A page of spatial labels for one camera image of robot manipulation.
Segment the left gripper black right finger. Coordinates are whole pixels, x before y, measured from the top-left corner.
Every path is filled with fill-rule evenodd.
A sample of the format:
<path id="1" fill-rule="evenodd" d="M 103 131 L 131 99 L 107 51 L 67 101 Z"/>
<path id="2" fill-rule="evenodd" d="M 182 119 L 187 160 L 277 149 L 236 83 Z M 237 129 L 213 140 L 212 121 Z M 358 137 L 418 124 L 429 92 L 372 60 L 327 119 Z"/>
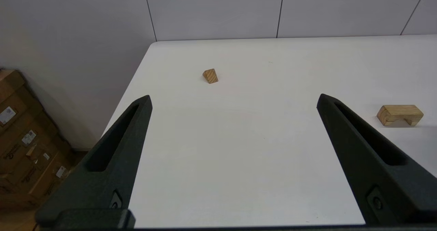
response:
<path id="1" fill-rule="evenodd" d="M 436 226 L 435 176 L 340 100 L 317 110 L 367 225 Z"/>

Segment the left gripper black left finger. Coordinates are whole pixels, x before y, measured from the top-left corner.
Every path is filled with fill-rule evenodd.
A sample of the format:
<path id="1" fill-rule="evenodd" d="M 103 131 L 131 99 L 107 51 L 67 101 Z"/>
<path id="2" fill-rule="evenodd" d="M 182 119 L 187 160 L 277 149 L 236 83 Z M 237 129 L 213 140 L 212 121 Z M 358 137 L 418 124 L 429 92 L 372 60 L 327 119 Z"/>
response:
<path id="1" fill-rule="evenodd" d="M 152 114 L 145 95 L 132 102 L 35 214 L 42 230 L 127 230 L 129 202 Z"/>

